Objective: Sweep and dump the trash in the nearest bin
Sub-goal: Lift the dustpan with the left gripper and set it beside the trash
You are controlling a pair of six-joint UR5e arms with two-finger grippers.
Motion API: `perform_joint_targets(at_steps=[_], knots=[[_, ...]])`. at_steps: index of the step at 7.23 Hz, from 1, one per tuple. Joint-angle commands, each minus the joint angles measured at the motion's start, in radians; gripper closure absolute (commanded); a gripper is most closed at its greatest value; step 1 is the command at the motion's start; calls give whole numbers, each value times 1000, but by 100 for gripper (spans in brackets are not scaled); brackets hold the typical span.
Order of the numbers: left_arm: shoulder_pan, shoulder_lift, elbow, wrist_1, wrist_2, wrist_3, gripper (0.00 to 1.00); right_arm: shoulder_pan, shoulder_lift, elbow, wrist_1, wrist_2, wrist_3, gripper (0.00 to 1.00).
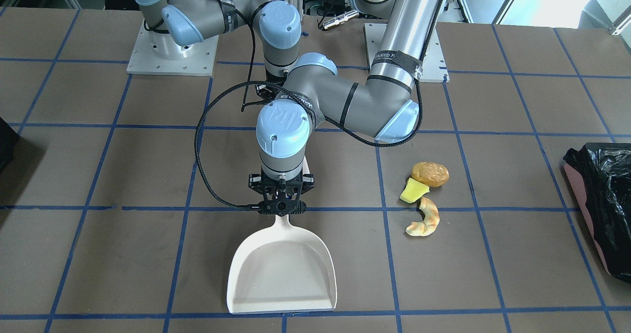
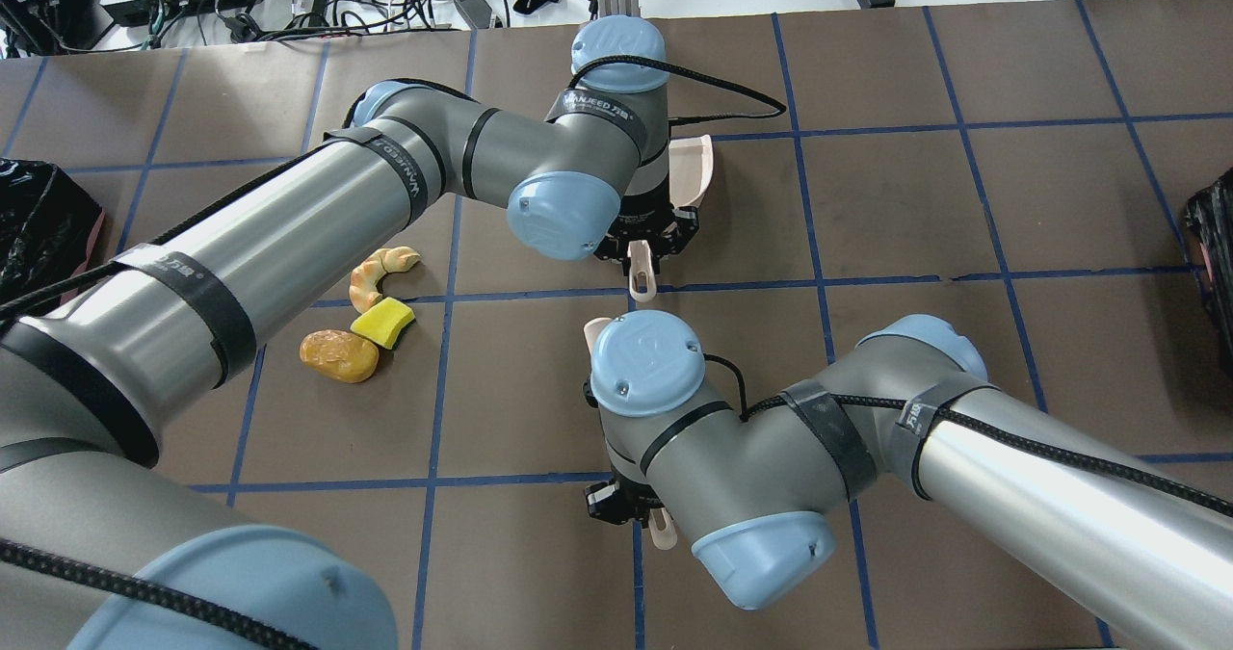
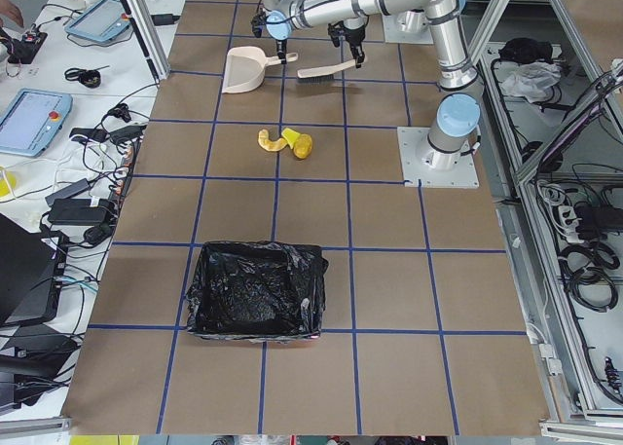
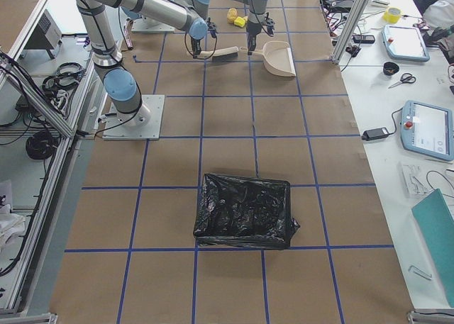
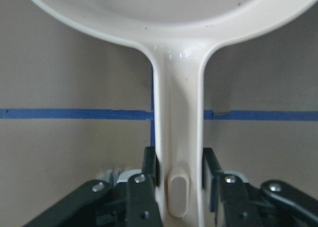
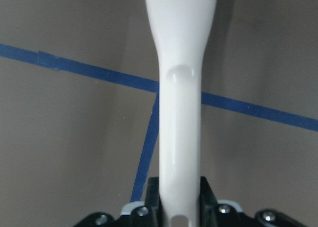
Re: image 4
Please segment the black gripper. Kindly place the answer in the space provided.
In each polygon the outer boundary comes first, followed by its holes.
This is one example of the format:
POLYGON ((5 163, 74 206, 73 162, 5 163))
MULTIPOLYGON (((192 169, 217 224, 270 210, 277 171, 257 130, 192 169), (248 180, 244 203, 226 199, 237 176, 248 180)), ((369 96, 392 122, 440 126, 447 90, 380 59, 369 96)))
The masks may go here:
POLYGON ((212 38, 217 37, 217 25, 211 21, 210 18, 204 20, 202 18, 196 19, 189 27, 189 36, 191 38, 192 58, 198 59, 201 53, 201 40, 205 38, 206 34, 212 38))
POLYGON ((248 55, 252 55, 256 49, 256 36, 264 31, 268 36, 273 36, 275 31, 275 22, 269 17, 269 13, 255 14, 249 13, 246 24, 248 34, 248 55))

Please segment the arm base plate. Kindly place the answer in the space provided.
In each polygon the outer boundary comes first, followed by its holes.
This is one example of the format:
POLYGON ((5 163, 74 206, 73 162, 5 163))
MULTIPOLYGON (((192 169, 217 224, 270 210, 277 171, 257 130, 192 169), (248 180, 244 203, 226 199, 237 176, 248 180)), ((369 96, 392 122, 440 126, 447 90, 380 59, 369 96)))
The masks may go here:
POLYGON ((134 20, 131 31, 133 33, 173 33, 175 28, 142 16, 141 18, 134 20))
POLYGON ((120 113, 117 115, 116 107, 110 105, 109 112, 115 116, 108 117, 106 127, 102 134, 104 140, 158 140, 162 125, 162 114, 165 105, 164 95, 142 95, 142 106, 138 114, 127 121, 131 115, 120 113))

